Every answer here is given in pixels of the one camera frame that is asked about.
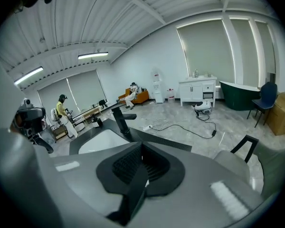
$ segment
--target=black chair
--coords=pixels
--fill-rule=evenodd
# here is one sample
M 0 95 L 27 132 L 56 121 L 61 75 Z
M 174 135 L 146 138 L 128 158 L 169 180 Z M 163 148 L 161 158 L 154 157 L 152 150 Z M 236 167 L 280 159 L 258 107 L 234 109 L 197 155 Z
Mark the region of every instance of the black chair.
M 259 116 L 255 127 L 260 121 L 262 114 L 264 114 L 266 110 L 270 111 L 270 109 L 274 106 L 275 101 L 276 101 L 276 93 L 277 93 L 277 85 L 271 82 L 267 82 L 261 88 L 261 98 L 257 100 L 252 100 L 252 102 L 255 104 L 255 107 L 256 107 L 256 116 L 257 116 L 258 111 L 261 112 L 261 115 Z
M 101 106 L 101 109 L 104 109 L 104 106 L 105 106 L 105 107 L 108 107 L 107 104 L 106 104 L 106 102 L 105 102 L 105 100 L 99 101 L 98 104 Z

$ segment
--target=ceiling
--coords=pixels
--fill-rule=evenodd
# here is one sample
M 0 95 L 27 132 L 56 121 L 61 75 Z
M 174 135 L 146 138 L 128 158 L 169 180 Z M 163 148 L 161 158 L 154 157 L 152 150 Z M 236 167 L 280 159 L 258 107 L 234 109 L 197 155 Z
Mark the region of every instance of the ceiling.
M 272 15 L 266 0 L 52 0 L 9 17 L 0 29 L 0 65 L 13 80 L 43 66 L 22 82 L 30 85 L 72 67 L 112 63 L 158 28 L 193 14 L 246 10 Z M 108 51 L 78 60 L 80 54 Z

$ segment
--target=person in yellow shirt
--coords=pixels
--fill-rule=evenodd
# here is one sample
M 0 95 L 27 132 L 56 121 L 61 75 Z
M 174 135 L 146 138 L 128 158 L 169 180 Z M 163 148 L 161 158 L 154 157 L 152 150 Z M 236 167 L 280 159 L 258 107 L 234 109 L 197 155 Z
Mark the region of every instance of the person in yellow shirt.
M 69 121 L 69 119 L 67 117 L 66 110 L 63 107 L 63 103 L 66 99 L 67 99 L 66 95 L 60 95 L 59 100 L 56 104 L 57 114 L 58 114 L 58 117 L 60 118 L 61 123 L 66 127 L 66 129 L 68 131 L 68 136 L 70 138 L 73 136 L 75 136 L 75 138 L 77 138 L 78 133 L 75 130 L 75 128 L 73 127 L 72 123 Z

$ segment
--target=power strip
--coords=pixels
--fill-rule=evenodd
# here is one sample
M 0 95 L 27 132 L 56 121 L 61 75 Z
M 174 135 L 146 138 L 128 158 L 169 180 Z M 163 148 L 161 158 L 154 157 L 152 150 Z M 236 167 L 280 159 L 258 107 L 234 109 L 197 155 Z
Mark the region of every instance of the power strip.
M 153 127 L 153 125 L 149 125 L 149 126 L 144 127 L 143 130 L 144 130 L 144 131 L 147 131 L 148 129 L 150 129 L 150 128 L 152 128 L 152 127 Z

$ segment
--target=white robot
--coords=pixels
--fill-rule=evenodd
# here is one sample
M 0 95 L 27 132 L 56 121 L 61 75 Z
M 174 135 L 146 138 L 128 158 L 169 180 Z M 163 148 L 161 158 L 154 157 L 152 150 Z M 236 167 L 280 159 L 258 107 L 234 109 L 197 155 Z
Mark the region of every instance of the white robot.
M 212 110 L 211 102 L 201 101 L 197 102 L 196 105 L 191 106 L 196 112 L 202 112 L 204 114 L 210 114 Z

